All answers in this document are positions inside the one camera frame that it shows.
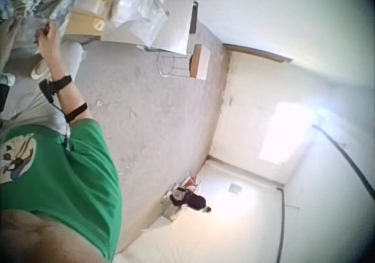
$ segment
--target wooden board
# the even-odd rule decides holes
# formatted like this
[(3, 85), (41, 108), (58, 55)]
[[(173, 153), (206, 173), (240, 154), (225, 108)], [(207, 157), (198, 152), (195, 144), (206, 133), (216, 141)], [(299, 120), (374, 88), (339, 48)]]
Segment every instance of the wooden board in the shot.
[(190, 77), (206, 80), (209, 71), (211, 51), (203, 45), (196, 45), (192, 56)]
[(101, 36), (102, 32), (94, 28), (93, 22), (95, 18), (106, 20), (111, 0), (103, 1), (106, 1), (107, 4), (101, 16), (93, 16), (89, 13), (72, 12), (65, 30), (65, 35)]
[(279, 63), (283, 63), (283, 62), (289, 63), (289, 62), (293, 61), (293, 59), (290, 59), (290, 58), (287, 58), (287, 57), (284, 57), (284, 56), (281, 56), (281, 55), (277, 55), (277, 54), (274, 54), (274, 53), (271, 53), (271, 52), (255, 49), (255, 48), (238, 46), (238, 45), (227, 45), (227, 44), (225, 44), (224, 47), (226, 49), (228, 49), (229, 51), (235, 51), (235, 52), (250, 54), (250, 55), (266, 58), (268, 60), (276, 61), (276, 62), (279, 62)]
[(93, 26), (95, 18), (86, 14), (72, 13), (65, 30), (65, 35), (100, 36), (101, 31), (95, 29)]

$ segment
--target white wall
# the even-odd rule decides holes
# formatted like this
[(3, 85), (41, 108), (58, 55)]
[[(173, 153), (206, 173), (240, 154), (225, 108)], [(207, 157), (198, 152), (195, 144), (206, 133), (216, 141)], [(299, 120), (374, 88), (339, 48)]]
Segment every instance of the white wall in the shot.
[(328, 84), (293, 64), (232, 53), (224, 104), (210, 155), (268, 179), (285, 183), (294, 169), (260, 160), (268, 123), (281, 102), (316, 108)]
[[(199, 192), (210, 214), (186, 210), (171, 224), (161, 217), (127, 249), (130, 263), (274, 263), (281, 229), (281, 194), (207, 161)], [(239, 196), (228, 192), (242, 186)]]
[[(333, 86), (321, 126), (346, 144), (345, 151), (375, 187), (373, 91)], [(375, 209), (353, 169), (317, 133), (296, 174), (285, 186), (282, 261), (357, 262), (374, 236)]]
[(223, 43), (295, 59), (332, 80), (371, 85), (371, 0), (198, 0), (199, 20)]

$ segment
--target black strap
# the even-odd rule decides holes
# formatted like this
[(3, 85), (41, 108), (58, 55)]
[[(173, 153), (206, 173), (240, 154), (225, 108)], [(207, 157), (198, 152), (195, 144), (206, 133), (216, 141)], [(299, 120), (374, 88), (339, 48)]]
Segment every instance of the black strap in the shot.
[(84, 103), (69, 114), (65, 115), (65, 120), (67, 123), (70, 123), (72, 120), (74, 120), (78, 115), (82, 114), (87, 110), (87, 104)]
[(43, 95), (47, 98), (48, 102), (53, 104), (53, 96), (70, 83), (70, 75), (64, 76), (60, 80), (56, 81), (47, 81), (46, 79), (44, 79), (39, 83), (39, 88)]
[(59, 92), (61, 89), (63, 89), (65, 86), (71, 83), (71, 76), (64, 76), (60, 80), (56, 81), (50, 81), (49, 84), (49, 91), (52, 95), (55, 95), (57, 92)]

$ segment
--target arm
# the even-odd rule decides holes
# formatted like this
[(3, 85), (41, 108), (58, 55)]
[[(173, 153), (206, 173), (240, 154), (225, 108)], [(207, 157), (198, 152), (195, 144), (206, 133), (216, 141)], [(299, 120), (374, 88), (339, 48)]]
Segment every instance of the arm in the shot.
[[(60, 55), (60, 37), (55, 21), (51, 21), (48, 32), (41, 31), (39, 33), (38, 45), (40, 54), (46, 60), (51, 71), (53, 81), (60, 80), (64, 76), (69, 75)], [(73, 82), (60, 90), (57, 93), (57, 97), (65, 114), (71, 113), (85, 103), (85, 100)], [(78, 115), (70, 122), (70, 125), (86, 118), (93, 118), (89, 110), (85, 110), (85, 112)]]

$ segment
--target white sneaker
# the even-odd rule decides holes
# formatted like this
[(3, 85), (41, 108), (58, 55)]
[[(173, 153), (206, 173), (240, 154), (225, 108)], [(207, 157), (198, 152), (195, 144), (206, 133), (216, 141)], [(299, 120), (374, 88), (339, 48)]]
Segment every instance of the white sneaker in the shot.
[(1, 83), (6, 84), (9, 87), (14, 86), (14, 84), (16, 83), (16, 76), (14, 74), (1, 73), (0, 77), (2, 77)]
[(44, 60), (39, 61), (39, 63), (31, 71), (31, 78), (38, 80), (41, 77), (44, 77), (49, 72), (47, 63)]

